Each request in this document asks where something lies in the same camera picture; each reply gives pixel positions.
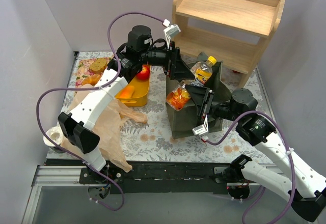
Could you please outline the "orange plastic grocery bag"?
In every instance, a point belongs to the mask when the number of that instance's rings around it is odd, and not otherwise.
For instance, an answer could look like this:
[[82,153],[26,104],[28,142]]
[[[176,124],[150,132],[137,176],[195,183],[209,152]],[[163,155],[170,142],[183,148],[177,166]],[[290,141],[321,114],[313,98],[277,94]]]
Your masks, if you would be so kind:
[[121,147],[120,131],[127,120],[137,123],[147,123],[147,116],[114,99],[101,113],[95,123],[93,132],[100,137],[99,150],[102,156],[125,172],[130,172],[132,166],[127,163]]

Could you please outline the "yellow mango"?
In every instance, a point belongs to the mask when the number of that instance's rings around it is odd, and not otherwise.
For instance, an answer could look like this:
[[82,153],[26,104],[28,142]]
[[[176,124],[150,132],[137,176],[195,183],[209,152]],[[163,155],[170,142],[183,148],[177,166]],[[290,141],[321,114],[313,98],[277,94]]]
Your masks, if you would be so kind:
[[133,96],[135,87],[132,85],[127,85],[119,94],[118,98],[129,99]]

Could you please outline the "bundt cake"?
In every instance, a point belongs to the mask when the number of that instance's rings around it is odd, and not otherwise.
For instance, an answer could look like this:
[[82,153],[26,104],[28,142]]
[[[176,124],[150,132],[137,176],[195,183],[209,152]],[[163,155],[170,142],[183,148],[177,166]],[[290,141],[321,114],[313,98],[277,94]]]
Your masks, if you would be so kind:
[[83,80],[83,82],[81,83],[81,85],[86,85],[86,84],[90,84],[92,86],[96,85],[99,80],[101,79],[101,75],[100,74],[93,74],[91,76],[88,76],[87,78],[85,78]]

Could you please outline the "dark green tote bag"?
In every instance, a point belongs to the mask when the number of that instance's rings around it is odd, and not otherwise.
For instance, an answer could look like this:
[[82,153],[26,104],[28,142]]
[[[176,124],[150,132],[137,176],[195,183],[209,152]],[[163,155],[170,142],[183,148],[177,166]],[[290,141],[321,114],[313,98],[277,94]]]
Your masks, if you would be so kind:
[[[192,61],[188,64],[189,67],[193,67],[196,62],[204,61],[208,56],[201,52],[196,61]],[[219,103],[230,100],[231,91],[221,81],[223,61],[218,61],[212,67],[213,74],[211,78],[204,85],[210,88],[214,92],[212,99],[212,106]],[[171,92],[179,84],[176,80],[166,80],[166,95]],[[174,110],[170,105],[166,103],[169,123],[172,132],[173,139],[179,139],[183,137],[193,136],[192,129],[202,124],[198,116],[199,108],[190,99],[184,108],[180,111]],[[214,119],[208,117],[208,127],[210,132],[218,132],[222,130],[222,119]]]

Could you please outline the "slice of bread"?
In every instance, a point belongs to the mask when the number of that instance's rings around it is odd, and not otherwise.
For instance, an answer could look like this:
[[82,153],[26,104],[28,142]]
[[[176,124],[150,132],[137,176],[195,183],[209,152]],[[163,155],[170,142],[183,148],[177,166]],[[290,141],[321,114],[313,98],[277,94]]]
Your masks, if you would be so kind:
[[107,68],[107,64],[110,61],[109,58],[98,58],[90,66],[89,70],[93,74],[102,74]]

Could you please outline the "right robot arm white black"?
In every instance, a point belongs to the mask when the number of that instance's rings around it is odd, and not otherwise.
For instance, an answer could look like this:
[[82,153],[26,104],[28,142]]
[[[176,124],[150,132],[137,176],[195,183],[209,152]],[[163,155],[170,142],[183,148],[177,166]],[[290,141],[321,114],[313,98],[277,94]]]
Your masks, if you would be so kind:
[[191,85],[185,88],[202,121],[193,133],[203,142],[213,144],[207,137],[210,117],[229,120],[231,129],[282,171],[282,174],[273,172],[241,154],[227,168],[216,173],[215,178],[219,182],[256,182],[287,201],[287,209],[292,208],[308,222],[316,221],[325,209],[325,177],[294,152],[272,118],[256,110],[258,102],[252,92],[245,88],[236,89],[228,101],[214,103],[211,89]]

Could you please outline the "red apple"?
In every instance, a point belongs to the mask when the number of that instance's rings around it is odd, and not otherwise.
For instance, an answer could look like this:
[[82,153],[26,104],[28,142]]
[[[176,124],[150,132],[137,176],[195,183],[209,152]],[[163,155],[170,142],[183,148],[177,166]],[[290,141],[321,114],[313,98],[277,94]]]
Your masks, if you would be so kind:
[[142,70],[136,75],[136,78],[141,81],[148,80],[150,77],[150,67],[147,65],[142,66]]

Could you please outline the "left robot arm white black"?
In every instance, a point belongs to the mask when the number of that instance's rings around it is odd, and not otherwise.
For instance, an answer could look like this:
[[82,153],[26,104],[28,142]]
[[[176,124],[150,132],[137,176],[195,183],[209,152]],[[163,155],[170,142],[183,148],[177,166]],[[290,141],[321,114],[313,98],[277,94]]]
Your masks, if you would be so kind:
[[58,116],[63,135],[81,150],[84,163],[91,169],[95,182],[105,182],[108,170],[104,168],[106,160],[98,146],[100,137],[92,129],[104,109],[141,72],[143,65],[162,67],[171,80],[194,78],[181,58],[180,49],[172,41],[180,31],[176,24],[165,28],[165,38],[157,40],[163,45],[156,47],[149,27],[134,26],[128,34],[128,41],[118,48],[95,89],[70,113],[60,113]]

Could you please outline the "yellow plastic bin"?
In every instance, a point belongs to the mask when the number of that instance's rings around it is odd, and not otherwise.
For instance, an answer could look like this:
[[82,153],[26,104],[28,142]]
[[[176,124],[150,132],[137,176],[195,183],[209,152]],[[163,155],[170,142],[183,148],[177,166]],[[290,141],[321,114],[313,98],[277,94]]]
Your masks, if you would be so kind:
[[133,96],[129,99],[121,99],[118,98],[120,92],[116,95],[116,98],[119,99],[121,102],[123,102],[126,106],[144,106],[147,103],[148,100],[148,93],[149,93],[149,84],[150,84],[150,77],[148,80],[141,81],[136,78],[136,76],[133,78],[133,80],[128,84],[135,87],[135,91],[133,93]]

